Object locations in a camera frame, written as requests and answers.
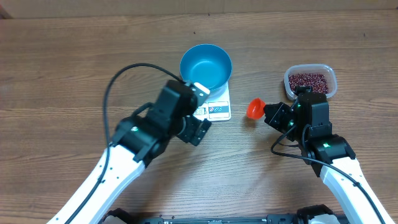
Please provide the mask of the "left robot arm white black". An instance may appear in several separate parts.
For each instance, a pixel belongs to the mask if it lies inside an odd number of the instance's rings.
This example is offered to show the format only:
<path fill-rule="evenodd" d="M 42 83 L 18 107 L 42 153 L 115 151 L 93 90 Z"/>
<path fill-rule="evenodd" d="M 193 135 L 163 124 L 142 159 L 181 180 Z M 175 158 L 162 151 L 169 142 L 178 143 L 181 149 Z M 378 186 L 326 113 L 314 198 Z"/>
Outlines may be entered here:
<path fill-rule="evenodd" d="M 50 222 L 98 223 L 174 136 L 199 145 L 211 123 L 193 114 L 209 94 L 198 82 L 169 80 L 155 103 L 142 105 L 120 121 L 91 174 Z"/>

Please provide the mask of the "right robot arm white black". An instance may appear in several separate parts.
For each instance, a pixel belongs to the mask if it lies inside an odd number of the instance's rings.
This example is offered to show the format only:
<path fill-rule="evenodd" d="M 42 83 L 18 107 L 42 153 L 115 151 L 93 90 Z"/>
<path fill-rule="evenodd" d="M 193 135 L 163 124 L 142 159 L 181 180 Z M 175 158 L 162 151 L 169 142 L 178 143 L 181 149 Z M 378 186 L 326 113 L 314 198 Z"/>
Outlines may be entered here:
<path fill-rule="evenodd" d="M 297 87 L 292 105 L 261 104 L 265 123 L 284 138 L 296 141 L 298 159 L 310 165 L 330 189 L 350 223 L 392 223 L 370 188 L 347 140 L 332 132 L 326 95 L 309 86 Z"/>

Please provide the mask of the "orange measuring scoop blue handle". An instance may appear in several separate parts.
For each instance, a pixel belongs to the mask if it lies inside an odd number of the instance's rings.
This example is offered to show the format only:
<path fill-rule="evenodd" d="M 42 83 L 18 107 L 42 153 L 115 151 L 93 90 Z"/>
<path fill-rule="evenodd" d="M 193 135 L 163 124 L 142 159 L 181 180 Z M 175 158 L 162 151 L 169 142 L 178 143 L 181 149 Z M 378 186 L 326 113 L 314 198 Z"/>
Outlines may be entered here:
<path fill-rule="evenodd" d="M 249 119 L 260 119 L 264 116 L 264 107 L 266 103 L 260 98 L 255 98 L 250 102 L 246 110 L 246 116 Z"/>

